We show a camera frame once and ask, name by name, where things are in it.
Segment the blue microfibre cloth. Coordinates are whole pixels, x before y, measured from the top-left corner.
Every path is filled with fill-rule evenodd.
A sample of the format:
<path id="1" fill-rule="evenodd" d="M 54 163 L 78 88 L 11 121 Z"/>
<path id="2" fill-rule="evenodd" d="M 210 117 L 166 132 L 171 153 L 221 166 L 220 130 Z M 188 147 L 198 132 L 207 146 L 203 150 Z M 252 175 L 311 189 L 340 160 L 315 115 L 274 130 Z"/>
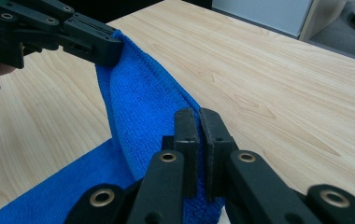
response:
<path id="1" fill-rule="evenodd" d="M 59 68 L 7 75 L 0 91 L 0 224 L 63 224 L 99 184 L 142 178 L 174 115 L 200 106 L 150 55 L 117 32 L 113 68 Z"/>

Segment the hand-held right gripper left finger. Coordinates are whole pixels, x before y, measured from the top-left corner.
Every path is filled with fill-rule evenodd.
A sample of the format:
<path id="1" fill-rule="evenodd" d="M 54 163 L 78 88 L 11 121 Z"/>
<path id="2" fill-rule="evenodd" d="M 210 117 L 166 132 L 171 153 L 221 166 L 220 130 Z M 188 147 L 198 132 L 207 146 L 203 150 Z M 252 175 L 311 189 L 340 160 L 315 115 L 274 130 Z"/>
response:
<path id="1" fill-rule="evenodd" d="M 183 195 L 188 198 L 197 192 L 199 146 L 193 110 L 180 109 L 174 115 L 174 134 L 163 137 L 162 150 L 175 150 L 184 156 Z"/>

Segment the white panel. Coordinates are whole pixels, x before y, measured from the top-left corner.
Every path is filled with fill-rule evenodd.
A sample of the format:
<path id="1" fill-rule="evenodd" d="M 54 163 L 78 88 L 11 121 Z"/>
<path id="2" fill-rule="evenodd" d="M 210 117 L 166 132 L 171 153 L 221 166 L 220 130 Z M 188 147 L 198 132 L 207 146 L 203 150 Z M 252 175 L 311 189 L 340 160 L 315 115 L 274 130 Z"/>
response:
<path id="1" fill-rule="evenodd" d="M 298 37 L 313 0 L 213 0 L 213 8 Z"/>

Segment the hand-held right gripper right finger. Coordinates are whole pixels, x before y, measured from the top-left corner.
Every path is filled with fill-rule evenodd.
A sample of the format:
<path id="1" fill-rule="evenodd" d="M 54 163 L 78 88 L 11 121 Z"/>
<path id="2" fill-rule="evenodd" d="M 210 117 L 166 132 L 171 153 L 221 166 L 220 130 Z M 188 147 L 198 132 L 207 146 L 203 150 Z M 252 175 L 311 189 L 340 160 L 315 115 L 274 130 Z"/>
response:
<path id="1" fill-rule="evenodd" d="M 229 180 L 226 163 L 236 150 L 236 144 L 217 112 L 201 108 L 200 120 L 205 138 L 206 198 L 214 201 L 227 195 Z"/>

